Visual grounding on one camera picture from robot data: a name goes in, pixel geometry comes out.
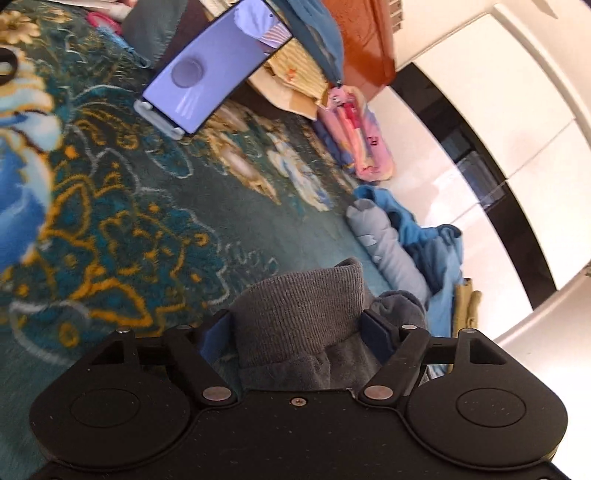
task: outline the floral rug pattern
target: floral rug pattern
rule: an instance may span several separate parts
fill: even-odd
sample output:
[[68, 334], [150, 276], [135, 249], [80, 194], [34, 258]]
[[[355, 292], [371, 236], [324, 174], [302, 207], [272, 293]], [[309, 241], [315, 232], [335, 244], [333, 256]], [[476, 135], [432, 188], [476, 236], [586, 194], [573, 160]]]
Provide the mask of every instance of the floral rug pattern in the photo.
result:
[[[303, 133], [299, 144], [323, 164], [336, 193], [351, 190], [295, 117], [291, 126], [270, 122], [227, 102], [196, 135], [181, 142], [161, 135], [132, 109], [148, 72], [83, 14], [17, 0], [0, 15], [0, 38], [20, 59], [17, 78], [0, 87], [0, 108], [33, 116], [29, 129], [26, 122], [0, 125], [7, 154], [0, 178], [20, 195], [5, 190], [0, 203], [2, 216], [13, 212], [12, 228], [1, 233], [8, 248], [0, 254], [0, 327], [29, 353], [61, 365], [117, 326], [158, 335], [199, 323], [279, 270], [274, 257], [224, 242], [178, 205], [161, 187], [167, 177], [189, 181], [198, 162], [278, 208], [287, 192], [300, 210], [330, 211], [332, 195], [290, 145], [291, 127]], [[156, 186], [140, 178], [146, 162], [160, 171]], [[15, 182], [17, 174], [27, 180]]]
[[0, 86], [0, 478], [21, 480], [43, 462], [30, 403], [114, 328], [198, 325], [257, 281], [365, 253], [353, 183], [307, 121], [228, 101], [175, 142], [133, 110], [151, 73], [82, 10], [15, 0], [0, 43], [19, 60]]

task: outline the pink fabric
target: pink fabric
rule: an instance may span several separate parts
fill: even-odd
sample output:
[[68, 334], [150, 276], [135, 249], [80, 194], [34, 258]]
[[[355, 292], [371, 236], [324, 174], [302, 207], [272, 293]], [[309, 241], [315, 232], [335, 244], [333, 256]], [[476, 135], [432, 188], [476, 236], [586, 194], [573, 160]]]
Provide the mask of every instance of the pink fabric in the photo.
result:
[[392, 155], [374, 114], [356, 87], [333, 88], [319, 118], [341, 150], [355, 160], [355, 174], [364, 181], [388, 180], [394, 173]]

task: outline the gray fabric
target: gray fabric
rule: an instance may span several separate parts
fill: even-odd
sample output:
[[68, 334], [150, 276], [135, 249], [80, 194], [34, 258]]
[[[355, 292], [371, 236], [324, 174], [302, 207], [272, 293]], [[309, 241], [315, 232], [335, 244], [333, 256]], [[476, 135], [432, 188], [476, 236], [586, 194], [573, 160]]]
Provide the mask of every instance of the gray fabric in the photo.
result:
[[349, 226], [367, 249], [374, 263], [394, 290], [406, 290], [423, 305], [431, 297], [425, 278], [398, 242], [398, 232], [388, 215], [368, 199], [356, 200], [347, 208]]
[[310, 355], [302, 353], [285, 362], [240, 370], [244, 389], [359, 391], [379, 370], [372, 352], [354, 333], [346, 340]]
[[150, 65], [156, 65], [174, 36], [188, 1], [140, 0], [121, 24], [123, 38]]
[[406, 291], [371, 301], [354, 258], [252, 286], [230, 307], [242, 387], [359, 391], [380, 368], [358, 332], [357, 319], [366, 308], [392, 328], [425, 327], [423, 306]]
[[370, 301], [363, 268], [354, 258], [333, 268], [263, 280], [230, 306], [240, 366], [320, 353], [356, 331], [356, 320]]
[[385, 291], [373, 300], [369, 309], [380, 315], [392, 328], [416, 325], [427, 330], [423, 305], [407, 291]]

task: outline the black strap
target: black strap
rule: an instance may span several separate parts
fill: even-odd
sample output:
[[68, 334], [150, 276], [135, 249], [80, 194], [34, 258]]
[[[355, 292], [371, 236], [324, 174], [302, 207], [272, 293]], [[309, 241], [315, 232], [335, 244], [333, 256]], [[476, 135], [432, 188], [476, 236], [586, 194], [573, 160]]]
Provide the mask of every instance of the black strap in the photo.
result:
[[10, 82], [17, 74], [18, 59], [12, 50], [0, 47], [0, 63], [8, 63], [11, 66], [10, 72], [0, 73], [0, 85]]

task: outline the beige fabric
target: beige fabric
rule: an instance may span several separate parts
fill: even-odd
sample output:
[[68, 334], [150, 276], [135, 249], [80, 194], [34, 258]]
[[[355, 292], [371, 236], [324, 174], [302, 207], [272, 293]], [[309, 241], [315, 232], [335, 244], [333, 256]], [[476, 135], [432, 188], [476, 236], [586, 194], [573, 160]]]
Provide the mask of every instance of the beige fabric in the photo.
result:
[[[237, 0], [201, 0], [210, 14], [218, 17]], [[328, 83], [316, 62], [295, 39], [253, 73], [248, 82], [277, 108], [316, 120]]]
[[329, 84], [320, 67], [297, 40], [290, 40], [278, 50], [267, 64], [287, 86], [319, 102]]
[[456, 285], [453, 299], [452, 337], [457, 337], [463, 328], [478, 328], [478, 305], [482, 292], [474, 290], [472, 279], [465, 278], [464, 285]]

